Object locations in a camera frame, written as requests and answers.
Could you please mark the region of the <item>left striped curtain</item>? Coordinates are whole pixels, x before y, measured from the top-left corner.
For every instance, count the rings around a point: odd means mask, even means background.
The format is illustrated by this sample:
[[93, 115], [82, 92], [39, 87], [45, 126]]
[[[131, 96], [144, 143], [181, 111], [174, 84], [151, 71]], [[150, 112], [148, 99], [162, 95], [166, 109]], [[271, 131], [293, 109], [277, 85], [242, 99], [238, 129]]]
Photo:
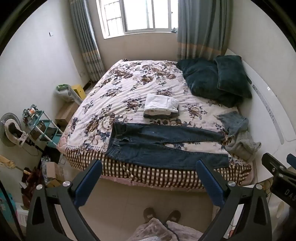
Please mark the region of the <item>left striped curtain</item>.
[[95, 38], [86, 1], [69, 1], [72, 21], [88, 75], [93, 82], [106, 73]]

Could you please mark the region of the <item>cardboard box on floor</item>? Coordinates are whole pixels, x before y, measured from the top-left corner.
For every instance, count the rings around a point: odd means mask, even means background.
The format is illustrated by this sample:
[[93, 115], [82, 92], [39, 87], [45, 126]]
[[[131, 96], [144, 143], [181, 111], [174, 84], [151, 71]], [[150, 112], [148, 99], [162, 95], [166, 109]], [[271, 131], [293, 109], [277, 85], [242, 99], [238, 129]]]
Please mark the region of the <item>cardboard box on floor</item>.
[[45, 167], [44, 179], [47, 187], [58, 187], [65, 181], [62, 166], [54, 162], [47, 162]]

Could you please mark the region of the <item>dark blue denim jeans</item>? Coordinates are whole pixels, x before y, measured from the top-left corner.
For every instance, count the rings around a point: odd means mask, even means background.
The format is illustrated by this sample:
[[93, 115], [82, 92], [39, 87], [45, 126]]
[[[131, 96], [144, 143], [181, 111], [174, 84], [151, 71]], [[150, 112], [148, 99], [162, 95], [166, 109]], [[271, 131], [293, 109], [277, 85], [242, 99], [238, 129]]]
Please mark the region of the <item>dark blue denim jeans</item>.
[[227, 154], [189, 152], [171, 148], [170, 144], [222, 142], [221, 133], [185, 126], [161, 126], [141, 123], [113, 124], [107, 157], [116, 161], [151, 167], [191, 171], [199, 160], [214, 169], [227, 168]]

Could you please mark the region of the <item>floral bed blanket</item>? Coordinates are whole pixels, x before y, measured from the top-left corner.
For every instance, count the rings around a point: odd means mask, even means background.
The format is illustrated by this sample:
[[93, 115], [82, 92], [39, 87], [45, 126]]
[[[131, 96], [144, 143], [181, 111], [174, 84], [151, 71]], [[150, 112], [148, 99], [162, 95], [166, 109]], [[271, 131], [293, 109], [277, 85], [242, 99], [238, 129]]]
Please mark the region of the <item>floral bed blanket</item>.
[[[177, 99], [179, 115], [168, 120], [145, 118], [148, 94]], [[93, 159], [100, 159], [103, 178], [115, 182], [171, 191], [197, 190], [202, 185], [194, 171], [156, 169], [107, 157], [112, 125], [115, 121], [152, 123], [224, 133], [224, 126], [217, 115], [232, 111], [235, 108], [192, 95], [175, 62], [120, 60], [84, 99], [65, 128], [57, 148], [78, 170], [84, 170]]]

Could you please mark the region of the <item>teal white storage rack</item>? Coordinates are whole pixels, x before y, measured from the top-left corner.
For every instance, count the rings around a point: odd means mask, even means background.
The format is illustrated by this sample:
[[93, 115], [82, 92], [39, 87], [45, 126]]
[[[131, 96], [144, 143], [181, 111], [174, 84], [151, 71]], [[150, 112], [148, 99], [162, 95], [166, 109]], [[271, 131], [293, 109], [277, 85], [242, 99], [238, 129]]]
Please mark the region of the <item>teal white storage rack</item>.
[[63, 132], [43, 110], [32, 104], [23, 110], [22, 118], [32, 138], [46, 142], [51, 148], [57, 147]]

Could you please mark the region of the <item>right brown slipper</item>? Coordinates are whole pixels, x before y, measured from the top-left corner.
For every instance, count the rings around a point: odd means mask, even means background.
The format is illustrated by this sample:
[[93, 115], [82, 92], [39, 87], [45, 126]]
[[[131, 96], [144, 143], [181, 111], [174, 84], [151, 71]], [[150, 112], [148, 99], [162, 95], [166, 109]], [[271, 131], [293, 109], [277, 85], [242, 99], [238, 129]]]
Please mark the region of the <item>right brown slipper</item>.
[[166, 218], [167, 221], [178, 223], [181, 219], [181, 213], [178, 210], [173, 210]]

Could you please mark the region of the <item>large dark teal pillow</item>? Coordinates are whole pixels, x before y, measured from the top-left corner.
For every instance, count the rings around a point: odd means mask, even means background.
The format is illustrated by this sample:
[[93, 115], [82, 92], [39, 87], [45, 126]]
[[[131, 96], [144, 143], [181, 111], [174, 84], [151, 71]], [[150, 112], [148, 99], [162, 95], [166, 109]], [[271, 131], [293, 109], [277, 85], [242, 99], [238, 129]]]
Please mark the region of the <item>large dark teal pillow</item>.
[[203, 58], [183, 59], [176, 66], [182, 71], [192, 95], [211, 99], [228, 108], [243, 102], [243, 97], [218, 89], [218, 68], [213, 62]]

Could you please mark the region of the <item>window with white frame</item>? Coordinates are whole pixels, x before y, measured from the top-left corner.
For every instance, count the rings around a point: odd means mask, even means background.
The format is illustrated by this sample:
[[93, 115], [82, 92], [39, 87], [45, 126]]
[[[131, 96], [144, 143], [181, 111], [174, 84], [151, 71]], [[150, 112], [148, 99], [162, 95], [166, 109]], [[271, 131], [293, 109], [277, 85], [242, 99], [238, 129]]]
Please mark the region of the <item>window with white frame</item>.
[[168, 32], [178, 29], [178, 1], [112, 0], [97, 1], [103, 36]]

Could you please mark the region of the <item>left brown slipper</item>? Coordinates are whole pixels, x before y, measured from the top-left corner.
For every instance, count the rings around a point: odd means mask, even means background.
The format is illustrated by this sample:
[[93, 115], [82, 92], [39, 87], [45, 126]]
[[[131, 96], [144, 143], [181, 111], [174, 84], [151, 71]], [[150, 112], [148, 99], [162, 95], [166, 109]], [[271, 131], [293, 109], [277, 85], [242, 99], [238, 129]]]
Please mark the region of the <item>left brown slipper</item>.
[[148, 223], [151, 219], [156, 218], [156, 212], [152, 207], [148, 207], [143, 212], [144, 222]]

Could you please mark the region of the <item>standing electric fan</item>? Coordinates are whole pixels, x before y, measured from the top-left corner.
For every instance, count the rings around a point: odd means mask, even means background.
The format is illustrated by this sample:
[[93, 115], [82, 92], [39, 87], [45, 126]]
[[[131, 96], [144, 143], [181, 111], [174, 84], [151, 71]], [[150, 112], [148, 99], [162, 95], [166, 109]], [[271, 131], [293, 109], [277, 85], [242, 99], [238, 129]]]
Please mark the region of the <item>standing electric fan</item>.
[[6, 113], [1, 117], [1, 141], [8, 147], [23, 147], [28, 134], [21, 129], [17, 116], [13, 113]]

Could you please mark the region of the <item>brown slipper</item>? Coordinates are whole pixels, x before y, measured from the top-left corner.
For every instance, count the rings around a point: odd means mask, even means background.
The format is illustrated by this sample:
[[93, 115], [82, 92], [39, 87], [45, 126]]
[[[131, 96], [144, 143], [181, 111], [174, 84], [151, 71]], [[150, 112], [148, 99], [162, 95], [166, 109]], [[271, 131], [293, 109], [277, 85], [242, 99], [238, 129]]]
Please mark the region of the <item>brown slipper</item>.
[[143, 212], [144, 222], [148, 223], [151, 219], [156, 218], [156, 212], [152, 207], [148, 207]]
[[178, 210], [173, 210], [166, 218], [167, 221], [178, 223], [181, 219], [181, 213]]

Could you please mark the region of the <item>yellow box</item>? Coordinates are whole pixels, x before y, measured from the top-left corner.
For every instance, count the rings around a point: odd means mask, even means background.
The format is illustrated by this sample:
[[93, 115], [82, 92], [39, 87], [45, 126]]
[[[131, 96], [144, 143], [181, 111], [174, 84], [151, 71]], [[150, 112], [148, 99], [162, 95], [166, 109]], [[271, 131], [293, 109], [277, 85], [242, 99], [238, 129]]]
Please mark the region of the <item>yellow box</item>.
[[75, 93], [84, 100], [86, 98], [85, 91], [83, 90], [80, 84], [72, 85], [71, 88], [75, 91]]

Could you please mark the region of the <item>right teal curtain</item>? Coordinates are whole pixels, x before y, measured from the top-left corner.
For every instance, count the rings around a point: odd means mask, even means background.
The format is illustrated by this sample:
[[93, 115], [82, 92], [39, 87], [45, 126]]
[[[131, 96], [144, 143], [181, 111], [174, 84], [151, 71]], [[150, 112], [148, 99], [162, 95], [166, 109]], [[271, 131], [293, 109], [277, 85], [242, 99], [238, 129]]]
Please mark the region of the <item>right teal curtain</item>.
[[233, 1], [178, 1], [177, 59], [224, 55], [229, 43]]

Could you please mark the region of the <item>small dark teal pillow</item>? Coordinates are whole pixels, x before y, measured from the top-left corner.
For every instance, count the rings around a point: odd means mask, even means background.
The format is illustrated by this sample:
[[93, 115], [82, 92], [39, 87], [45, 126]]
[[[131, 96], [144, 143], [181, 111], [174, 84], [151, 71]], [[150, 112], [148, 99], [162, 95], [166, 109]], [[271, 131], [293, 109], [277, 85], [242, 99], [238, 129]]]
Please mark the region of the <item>small dark teal pillow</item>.
[[214, 62], [218, 69], [218, 89], [244, 98], [252, 97], [248, 77], [240, 56], [217, 56]]

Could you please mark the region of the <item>white and green appliance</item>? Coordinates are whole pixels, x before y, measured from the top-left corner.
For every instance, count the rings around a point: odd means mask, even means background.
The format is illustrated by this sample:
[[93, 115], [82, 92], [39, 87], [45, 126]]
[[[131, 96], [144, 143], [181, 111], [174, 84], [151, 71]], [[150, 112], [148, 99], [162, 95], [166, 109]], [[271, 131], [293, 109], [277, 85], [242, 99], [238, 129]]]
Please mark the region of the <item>white and green appliance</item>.
[[78, 105], [82, 103], [82, 99], [79, 95], [72, 89], [68, 84], [60, 84], [56, 86], [56, 94], [62, 98], [65, 102], [71, 103], [75, 102]]

